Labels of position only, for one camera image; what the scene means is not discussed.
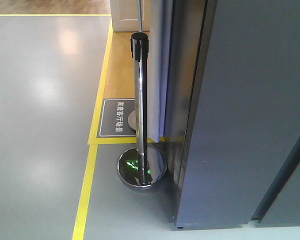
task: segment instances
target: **round metal base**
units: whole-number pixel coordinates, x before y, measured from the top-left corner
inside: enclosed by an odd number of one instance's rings
[[[137,125],[136,125],[136,110],[132,111],[128,116],[128,124],[130,128],[132,128],[133,131],[136,131]]]
[[[117,170],[120,179],[127,186],[134,189],[152,188],[164,175],[167,170],[167,163],[161,153],[153,148],[147,148],[148,160],[148,181],[147,185],[139,183],[137,148],[133,147],[125,151],[119,158]]]

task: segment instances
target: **white door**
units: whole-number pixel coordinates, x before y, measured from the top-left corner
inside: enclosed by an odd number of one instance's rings
[[[110,0],[112,26],[115,32],[139,32],[138,0]],[[142,0],[142,27],[150,31],[151,0]]]

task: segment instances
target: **stanchion post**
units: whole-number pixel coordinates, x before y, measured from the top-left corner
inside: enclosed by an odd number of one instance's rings
[[[136,147],[125,151],[119,158],[117,170],[120,179],[129,187],[149,189],[165,174],[167,163],[161,153],[148,146],[147,60],[148,35],[142,32],[141,0],[138,0],[139,30],[131,35],[134,63]]]

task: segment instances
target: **gray floor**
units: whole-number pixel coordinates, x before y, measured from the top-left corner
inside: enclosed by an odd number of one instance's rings
[[[167,178],[146,191],[130,189],[120,181],[118,158],[132,146],[98,146],[85,240],[300,240],[300,227],[178,230],[171,218]]]
[[[69,240],[109,16],[0,16],[0,240]]]

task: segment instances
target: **yellow tape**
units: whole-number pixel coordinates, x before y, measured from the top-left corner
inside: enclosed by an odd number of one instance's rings
[[[88,207],[89,207],[92,183],[94,179],[97,152],[98,152],[98,145],[91,145],[89,147],[89,153],[88,153],[88,158],[85,167],[79,206],[76,213],[72,240],[83,240],[85,236]]]
[[[135,144],[137,142],[136,137],[107,137],[107,138],[90,138],[88,140],[89,145],[93,144]],[[148,143],[154,143],[152,139],[148,139]],[[160,142],[164,143],[165,138],[160,137]]]
[[[111,14],[0,14],[0,17],[105,17]]]
[[[105,54],[104,54],[104,58],[103,58],[98,93],[96,95],[96,100],[95,100],[94,113],[93,113],[93,117],[92,117],[89,139],[95,139],[97,137],[100,113],[101,113],[102,102],[104,99],[104,92],[105,92],[105,86],[106,86],[112,37],[113,37],[113,29],[112,29],[112,22],[110,22],[108,40],[106,42],[106,47],[105,47]]]

